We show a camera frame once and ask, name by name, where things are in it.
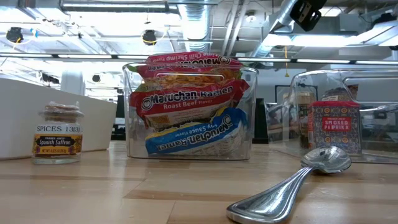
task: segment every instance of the trader joe's label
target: trader joe's label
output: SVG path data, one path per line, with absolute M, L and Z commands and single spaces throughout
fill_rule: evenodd
M 73 155 L 81 152 L 82 140 L 82 132 L 77 124 L 38 125 L 33 154 Z
M 351 131 L 351 118 L 323 117 L 322 129 L 324 131 Z

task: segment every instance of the spoon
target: spoon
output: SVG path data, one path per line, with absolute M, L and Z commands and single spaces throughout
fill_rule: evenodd
M 335 146 L 324 146 L 307 153 L 301 160 L 303 167 L 293 176 L 255 196 L 230 205 L 227 217 L 243 224 L 276 223 L 289 216 L 297 192 L 311 171 L 336 174 L 348 169 L 351 159 Z

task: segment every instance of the ceiling light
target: ceiling light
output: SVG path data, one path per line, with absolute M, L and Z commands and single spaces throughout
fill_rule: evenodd
M 349 37 L 342 35 L 296 35 L 292 39 L 292 45 L 300 47 L 344 47 L 349 44 Z
M 241 62 L 290 62 L 291 59 L 284 58 L 237 58 Z
M 66 3 L 63 5 L 63 7 L 124 7 L 124 8 L 132 8 L 132 7 L 145 7 L 145 8 L 151 8 L 151 9 L 165 9 L 164 5 L 156 4 L 145 4 L 144 6 L 142 4 L 80 4 L 80 3 Z M 169 9 L 177 9 L 176 6 L 169 6 Z
M 319 9 L 319 11 L 322 13 L 322 17 L 335 17 L 340 15 L 343 10 L 345 10 L 345 7 L 323 7 Z
M 287 35 L 276 35 L 276 34 L 269 34 L 262 42 L 263 46 L 289 46 L 292 45 L 292 40 Z
M 148 56 L 145 55 L 119 55 L 119 59 L 138 59 L 138 60 L 145 60 L 148 58 Z
M 112 58 L 111 55 L 58 55 L 60 58 Z
M 247 18 L 246 18 L 246 21 L 247 22 L 254 22 L 254 21 L 256 21 L 257 20 L 257 17 L 256 16 L 247 16 Z
M 50 54 L 13 54 L 13 53 L 0 53 L 0 57 L 32 57 L 32 58 L 42 58 L 42 57 L 52 57 Z
M 398 65 L 398 62 L 395 61 L 356 61 L 357 65 Z
M 298 63 L 349 63 L 349 60 L 297 59 Z

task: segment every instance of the exposed ceiling beam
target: exposed ceiling beam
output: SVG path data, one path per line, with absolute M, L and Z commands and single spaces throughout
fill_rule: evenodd
M 46 35 L 47 37 L 50 37 L 49 34 L 46 34 L 46 33 L 43 32 L 42 30 L 40 30 L 40 29 L 36 29 L 36 30 L 37 30 L 39 33 L 41 33 L 41 34 L 44 34 L 44 35 Z M 63 46 L 66 47 L 67 49 L 69 49 L 69 46 L 66 45 L 66 44 L 64 44 L 61 40 L 57 40 L 56 42 L 60 43 L 61 45 L 63 45 Z
M 97 48 L 101 49 L 103 53 L 111 54 L 111 52 L 106 50 L 101 44 L 99 44 L 97 41 L 95 41 L 95 39 L 92 38 L 85 30 L 80 29 L 80 32 L 83 34 L 83 38 L 81 39 L 83 42 L 84 42 L 83 39 L 89 40 L 91 43 L 94 44 L 94 46 L 96 46 Z
M 95 37 L 97 37 L 97 38 L 102 38 L 102 35 L 98 32 L 98 30 L 97 29 L 95 29 L 95 27 L 90 27 L 90 29 L 91 29 L 91 31 L 94 33 L 94 35 L 95 35 Z M 117 50 L 115 50 L 113 47 L 112 47 L 112 45 L 110 44 L 110 43 L 108 43 L 108 42 L 105 42 L 104 43 L 107 47 L 109 47 L 109 49 L 111 49 L 113 52 L 115 52 L 115 53 L 119 53 Z
M 9 44 L 9 43 L 7 43 L 7 42 L 5 42 L 5 41 L 2 41 L 2 40 L 0 40 L 0 42 L 3 44 L 3 45 L 5 45 L 5 46 L 7 46 L 7 47 L 9 47 L 9 48 L 11 48 L 11 49 L 14 49 L 15 51 L 17 51 L 17 52 L 19 52 L 19 53 L 26 53 L 24 50 L 21 50 L 18 46 L 13 46 L 13 45 L 11 45 L 11 44 Z

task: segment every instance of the red spice tin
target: red spice tin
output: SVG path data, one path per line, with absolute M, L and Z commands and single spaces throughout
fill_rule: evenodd
M 316 101 L 309 106 L 310 149 L 336 146 L 348 154 L 361 153 L 359 104 L 353 101 Z

